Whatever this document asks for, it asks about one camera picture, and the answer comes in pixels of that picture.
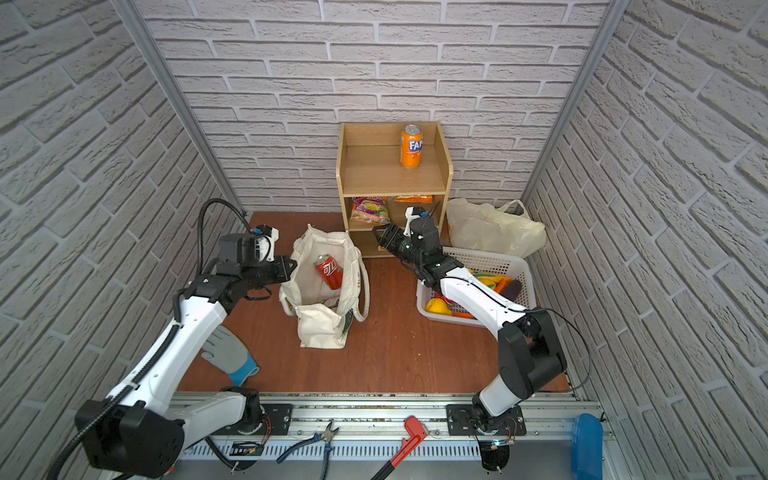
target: brick wall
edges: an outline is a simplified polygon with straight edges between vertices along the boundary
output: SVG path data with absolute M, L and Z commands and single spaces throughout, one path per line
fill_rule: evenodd
M 137 3 L 246 208 L 320 211 L 340 121 L 441 121 L 455 195 L 519 197 L 606 4 Z
M 532 197 L 538 293 L 633 475 L 768 475 L 767 25 L 634 0 Z
M 0 105 L 0 478 L 15 480 L 41 478 L 79 405 L 152 344 L 219 193 L 110 2 L 1 3 Z M 232 224 L 219 212 L 208 250 Z M 68 469 L 82 478 L 80 449 Z

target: orange carrot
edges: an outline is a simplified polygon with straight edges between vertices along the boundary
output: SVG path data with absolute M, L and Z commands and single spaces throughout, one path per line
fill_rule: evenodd
M 509 278 L 502 278 L 502 281 L 501 281 L 501 282 L 499 282 L 499 283 L 498 283 L 498 285 L 496 285 L 496 287 L 493 289 L 493 291 L 494 291 L 494 292 L 496 292 L 496 293 L 501 293 L 501 292 L 503 292 L 503 291 L 504 291 L 504 289 L 505 289 L 505 288 L 507 288 L 507 285 L 509 285 L 509 283 L 510 283 L 511 281 L 512 281 L 512 280 L 511 280 L 511 279 L 509 279 Z

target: white plastic bag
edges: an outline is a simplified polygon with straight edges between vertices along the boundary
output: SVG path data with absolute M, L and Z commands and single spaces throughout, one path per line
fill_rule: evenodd
M 344 269 L 338 290 L 331 290 L 315 270 L 315 260 L 326 253 Z M 368 272 L 360 250 L 347 232 L 326 233 L 307 225 L 304 235 L 293 242 L 290 257 L 297 265 L 290 280 L 280 285 L 280 302 L 287 315 L 299 317 L 301 346 L 344 348 L 352 317 L 365 320 L 370 304 Z M 366 289 L 362 313 L 358 307 L 361 280 Z
M 522 207 L 522 215 L 506 213 L 514 204 Z M 531 220 L 520 200 L 494 208 L 491 204 L 475 205 L 465 198 L 454 198 L 447 206 L 454 247 L 526 258 L 547 243 L 544 224 Z

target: pliers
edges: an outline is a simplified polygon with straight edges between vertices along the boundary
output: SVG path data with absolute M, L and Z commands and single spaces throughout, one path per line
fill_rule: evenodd
M 283 461 L 288 458 L 288 455 L 294 453 L 296 450 L 323 440 L 326 443 L 326 447 L 323 450 L 323 470 L 320 472 L 320 480 L 325 480 L 328 473 L 328 458 L 330 457 L 331 451 L 333 450 L 333 447 L 330 445 L 331 440 L 333 440 L 333 436 L 336 435 L 336 433 L 339 431 L 339 429 L 331 429 L 332 426 L 333 420 L 328 422 L 328 426 L 323 433 L 316 433 L 312 436 L 312 438 L 302 440 L 301 442 L 295 443 L 288 447 L 285 452 L 277 457 L 277 463 L 283 463 Z

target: red soda can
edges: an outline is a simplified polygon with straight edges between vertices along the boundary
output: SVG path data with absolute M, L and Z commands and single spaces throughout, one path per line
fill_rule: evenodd
M 328 254 L 320 255 L 315 260 L 315 268 L 320 272 L 320 276 L 325 280 L 331 290 L 341 288 L 341 279 L 344 276 L 344 269 L 336 263 L 336 259 Z

